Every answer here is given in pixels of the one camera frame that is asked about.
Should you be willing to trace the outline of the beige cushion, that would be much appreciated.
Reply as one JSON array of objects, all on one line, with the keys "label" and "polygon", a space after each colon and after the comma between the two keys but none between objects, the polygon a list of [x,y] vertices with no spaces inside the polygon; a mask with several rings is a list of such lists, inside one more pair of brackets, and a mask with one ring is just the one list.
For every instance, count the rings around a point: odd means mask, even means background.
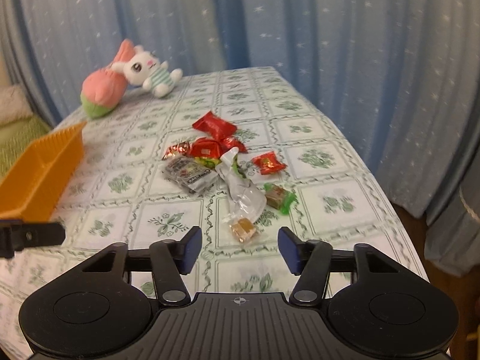
[{"label": "beige cushion", "polygon": [[32,108],[20,85],[2,87],[0,90],[0,125],[8,125],[33,116]]}]

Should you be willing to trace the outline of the clear caramel candy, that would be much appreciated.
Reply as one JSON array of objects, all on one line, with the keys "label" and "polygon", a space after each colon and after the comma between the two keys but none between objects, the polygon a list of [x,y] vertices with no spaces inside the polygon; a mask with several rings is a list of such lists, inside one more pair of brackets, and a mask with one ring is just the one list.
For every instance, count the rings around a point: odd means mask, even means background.
[{"label": "clear caramel candy", "polygon": [[257,228],[255,222],[259,217],[259,214],[233,213],[225,215],[221,222],[228,227],[238,242],[245,244],[256,235]]}]

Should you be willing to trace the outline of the blue starry curtain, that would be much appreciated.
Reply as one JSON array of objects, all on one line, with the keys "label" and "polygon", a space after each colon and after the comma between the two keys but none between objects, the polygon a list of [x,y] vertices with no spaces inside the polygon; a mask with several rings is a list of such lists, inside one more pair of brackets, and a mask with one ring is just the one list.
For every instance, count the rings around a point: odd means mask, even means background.
[{"label": "blue starry curtain", "polygon": [[479,148],[479,0],[1,0],[7,72],[50,125],[127,38],[187,74],[276,68],[448,259],[444,213]]}]

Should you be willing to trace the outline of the grey black snack packet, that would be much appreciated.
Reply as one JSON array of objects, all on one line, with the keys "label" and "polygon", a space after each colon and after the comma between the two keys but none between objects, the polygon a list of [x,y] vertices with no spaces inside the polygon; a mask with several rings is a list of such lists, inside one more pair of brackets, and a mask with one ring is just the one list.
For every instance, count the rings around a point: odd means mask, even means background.
[{"label": "grey black snack packet", "polygon": [[162,172],[167,179],[190,194],[203,194],[218,179],[218,174],[214,170],[184,155],[176,155],[168,159]]}]

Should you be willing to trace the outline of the small red candy packet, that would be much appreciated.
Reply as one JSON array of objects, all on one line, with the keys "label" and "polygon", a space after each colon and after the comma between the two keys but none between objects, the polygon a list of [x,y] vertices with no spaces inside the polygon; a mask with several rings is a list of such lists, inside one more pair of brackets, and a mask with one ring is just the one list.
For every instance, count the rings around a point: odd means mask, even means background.
[{"label": "small red candy packet", "polygon": [[274,151],[260,154],[254,157],[252,163],[258,167],[260,174],[263,176],[280,172],[287,168],[287,165],[278,160]]}]

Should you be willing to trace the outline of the red wrapped candy packet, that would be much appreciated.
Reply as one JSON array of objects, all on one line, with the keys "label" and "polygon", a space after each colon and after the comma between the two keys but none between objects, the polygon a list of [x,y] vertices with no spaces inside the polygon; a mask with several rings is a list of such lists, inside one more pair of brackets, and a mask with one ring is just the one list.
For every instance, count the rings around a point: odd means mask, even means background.
[{"label": "red wrapped candy packet", "polygon": [[238,148],[240,153],[246,153],[247,147],[234,136],[228,136],[220,141],[213,138],[200,137],[190,145],[188,155],[191,157],[219,159],[232,148]]}]

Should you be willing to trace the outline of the green brown candy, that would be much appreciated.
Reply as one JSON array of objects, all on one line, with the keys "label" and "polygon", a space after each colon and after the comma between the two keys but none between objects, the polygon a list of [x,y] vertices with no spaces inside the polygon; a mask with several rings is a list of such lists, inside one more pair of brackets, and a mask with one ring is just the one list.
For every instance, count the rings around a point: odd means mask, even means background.
[{"label": "green brown candy", "polygon": [[277,184],[266,183],[264,185],[264,191],[267,205],[280,211],[284,215],[290,213],[290,207],[297,201],[295,193],[288,191]]}]

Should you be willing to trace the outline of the shiny red foil candy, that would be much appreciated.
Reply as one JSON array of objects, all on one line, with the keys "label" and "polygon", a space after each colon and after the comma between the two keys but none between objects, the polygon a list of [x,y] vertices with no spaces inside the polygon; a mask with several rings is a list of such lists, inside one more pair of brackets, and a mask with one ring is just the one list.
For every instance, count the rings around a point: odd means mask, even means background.
[{"label": "shiny red foil candy", "polygon": [[174,145],[171,145],[165,151],[162,160],[168,160],[176,157],[177,155],[189,156],[191,151],[191,144],[188,141],[181,141]]}]

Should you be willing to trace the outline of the white bunny plush toy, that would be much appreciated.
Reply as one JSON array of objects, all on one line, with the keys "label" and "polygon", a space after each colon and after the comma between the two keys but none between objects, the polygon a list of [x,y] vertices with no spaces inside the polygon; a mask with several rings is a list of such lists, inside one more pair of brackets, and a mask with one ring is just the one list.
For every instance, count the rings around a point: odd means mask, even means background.
[{"label": "white bunny plush toy", "polygon": [[132,86],[141,87],[156,98],[170,94],[183,77],[183,71],[176,68],[168,71],[168,62],[160,62],[151,52],[138,45],[133,48],[134,56],[127,62],[114,62],[110,69],[122,74]]}]

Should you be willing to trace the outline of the large red snack packet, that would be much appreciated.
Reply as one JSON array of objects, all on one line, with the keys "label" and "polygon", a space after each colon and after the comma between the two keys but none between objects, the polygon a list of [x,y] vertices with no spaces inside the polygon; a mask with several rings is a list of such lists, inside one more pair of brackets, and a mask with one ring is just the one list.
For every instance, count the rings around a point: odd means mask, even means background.
[{"label": "large red snack packet", "polygon": [[211,111],[195,121],[192,128],[210,134],[217,141],[231,137],[238,129],[236,125],[216,116]]}]

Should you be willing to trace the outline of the orange plastic tray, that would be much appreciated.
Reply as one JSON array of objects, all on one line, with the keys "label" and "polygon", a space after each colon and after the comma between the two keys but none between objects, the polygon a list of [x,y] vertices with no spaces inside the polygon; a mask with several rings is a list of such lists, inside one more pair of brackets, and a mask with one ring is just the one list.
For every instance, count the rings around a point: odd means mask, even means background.
[{"label": "orange plastic tray", "polygon": [[84,157],[82,130],[74,124],[33,141],[1,181],[1,219],[46,222]]}]

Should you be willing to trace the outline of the pink star plush toy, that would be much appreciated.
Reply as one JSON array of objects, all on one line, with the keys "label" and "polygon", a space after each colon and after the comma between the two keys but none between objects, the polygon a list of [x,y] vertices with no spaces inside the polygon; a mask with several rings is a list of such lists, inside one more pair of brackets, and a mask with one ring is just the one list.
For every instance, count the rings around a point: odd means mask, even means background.
[{"label": "pink star plush toy", "polygon": [[134,55],[134,44],[129,39],[124,39],[112,62],[85,78],[81,87],[80,102],[90,119],[106,116],[118,106],[128,82],[122,74],[114,72],[111,67],[113,63],[128,62]]}]

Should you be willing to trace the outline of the silver white pouch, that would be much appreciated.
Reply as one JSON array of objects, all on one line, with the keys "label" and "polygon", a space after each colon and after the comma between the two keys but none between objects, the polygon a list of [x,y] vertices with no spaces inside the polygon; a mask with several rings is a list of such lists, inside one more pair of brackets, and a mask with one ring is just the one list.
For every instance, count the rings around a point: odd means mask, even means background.
[{"label": "silver white pouch", "polygon": [[215,171],[226,184],[229,194],[229,214],[242,213],[261,216],[267,201],[264,193],[242,172],[238,164],[239,149],[224,153]]}]

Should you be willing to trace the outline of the yellow green candy packet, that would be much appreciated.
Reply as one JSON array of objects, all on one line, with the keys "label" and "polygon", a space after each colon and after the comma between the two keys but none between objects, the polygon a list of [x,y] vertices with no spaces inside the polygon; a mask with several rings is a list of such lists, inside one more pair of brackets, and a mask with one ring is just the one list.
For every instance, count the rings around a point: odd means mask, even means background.
[{"label": "yellow green candy packet", "polygon": [[195,157],[194,160],[208,169],[214,170],[221,163],[219,158]]}]

